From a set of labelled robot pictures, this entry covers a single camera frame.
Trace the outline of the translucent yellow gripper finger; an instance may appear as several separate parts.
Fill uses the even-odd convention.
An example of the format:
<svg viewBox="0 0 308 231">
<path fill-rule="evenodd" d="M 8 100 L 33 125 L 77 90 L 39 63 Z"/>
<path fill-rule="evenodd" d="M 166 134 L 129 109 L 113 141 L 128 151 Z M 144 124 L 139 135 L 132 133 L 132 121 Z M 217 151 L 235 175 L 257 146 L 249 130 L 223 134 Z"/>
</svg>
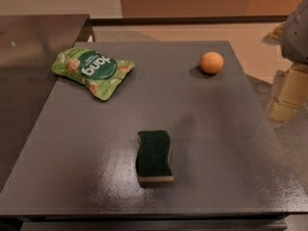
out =
<svg viewBox="0 0 308 231">
<path fill-rule="evenodd" d="M 308 65 L 292 64 L 286 72 L 276 72 L 267 117 L 275 122 L 287 122 L 307 100 Z"/>
</svg>

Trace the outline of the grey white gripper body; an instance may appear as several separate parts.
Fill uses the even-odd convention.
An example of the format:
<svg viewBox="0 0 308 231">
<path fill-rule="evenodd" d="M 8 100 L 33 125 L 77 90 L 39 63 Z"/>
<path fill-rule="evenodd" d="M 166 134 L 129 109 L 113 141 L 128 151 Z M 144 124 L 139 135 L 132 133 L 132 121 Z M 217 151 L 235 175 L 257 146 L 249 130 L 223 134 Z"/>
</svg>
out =
<svg viewBox="0 0 308 231">
<path fill-rule="evenodd" d="M 282 35 L 281 53 L 293 63 L 308 64 L 308 0 L 302 0 L 288 16 Z"/>
</svg>

